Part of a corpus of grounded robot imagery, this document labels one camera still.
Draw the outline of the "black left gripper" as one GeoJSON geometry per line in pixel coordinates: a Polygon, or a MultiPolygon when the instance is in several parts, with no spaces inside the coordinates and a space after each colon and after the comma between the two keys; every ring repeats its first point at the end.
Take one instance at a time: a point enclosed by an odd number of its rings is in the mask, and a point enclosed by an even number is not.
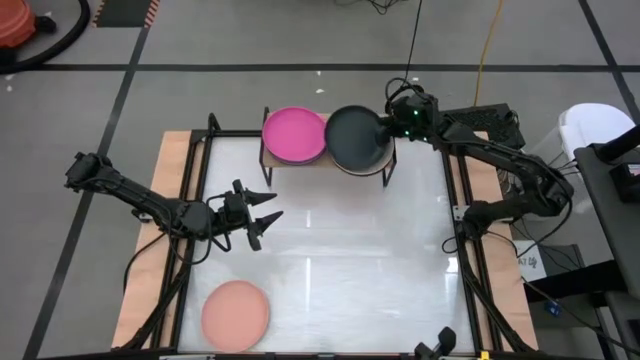
{"type": "Polygon", "coordinates": [[[283,211],[277,211],[264,217],[251,219],[249,211],[250,206],[257,206],[274,199],[276,193],[258,193],[244,187],[239,179],[232,182],[232,191],[224,194],[223,207],[220,210],[223,224],[221,232],[227,242],[227,251],[231,249],[230,234],[238,229],[246,229],[249,245],[253,251],[261,249],[259,236],[275,223],[283,214],[283,211]]]}

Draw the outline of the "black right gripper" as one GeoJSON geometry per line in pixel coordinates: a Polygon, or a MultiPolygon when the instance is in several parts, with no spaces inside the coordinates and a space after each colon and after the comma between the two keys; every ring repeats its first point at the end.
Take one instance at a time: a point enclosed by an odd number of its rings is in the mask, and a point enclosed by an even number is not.
{"type": "Polygon", "coordinates": [[[387,117],[377,121],[377,141],[408,138],[410,141],[441,143],[438,100],[430,94],[393,96],[385,104],[387,117]]]}

